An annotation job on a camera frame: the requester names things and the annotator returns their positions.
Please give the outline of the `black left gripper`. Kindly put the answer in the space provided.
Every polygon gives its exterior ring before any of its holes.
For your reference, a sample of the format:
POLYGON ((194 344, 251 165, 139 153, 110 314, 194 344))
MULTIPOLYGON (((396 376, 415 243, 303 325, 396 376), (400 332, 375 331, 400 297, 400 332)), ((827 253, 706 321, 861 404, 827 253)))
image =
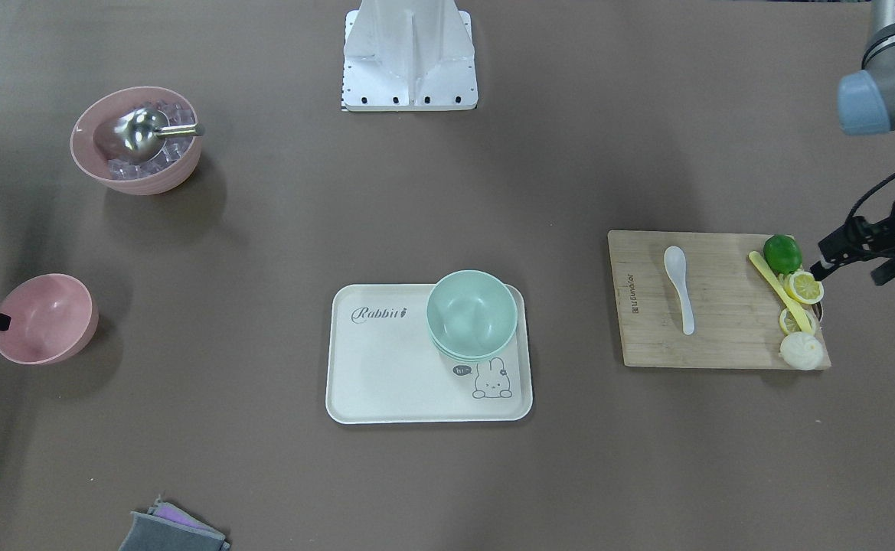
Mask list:
POLYGON ((810 273, 822 282, 833 272, 851 262, 851 244, 856 248, 853 256, 866 261, 884 259, 871 271, 873 283, 885 285, 895 279, 895 200, 888 217, 879 222, 867 222, 862 216, 850 216, 846 230, 833 230, 818 241, 819 259, 812 264, 810 273))

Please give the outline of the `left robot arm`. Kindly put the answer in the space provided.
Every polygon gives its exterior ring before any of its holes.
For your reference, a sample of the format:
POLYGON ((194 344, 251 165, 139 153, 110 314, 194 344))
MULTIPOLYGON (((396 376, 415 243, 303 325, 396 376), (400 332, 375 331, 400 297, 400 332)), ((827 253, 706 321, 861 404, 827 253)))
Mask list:
MULTIPOLYGON (((895 1, 874 1, 871 27, 861 67, 840 80, 837 114, 846 135, 895 132, 895 1)), ((842 266, 871 260, 881 264, 871 272, 875 285, 895 279, 895 200, 878 222, 859 214, 867 196, 854 202, 842 225, 819 241, 819 261, 811 266, 815 279, 827 279, 842 266)))

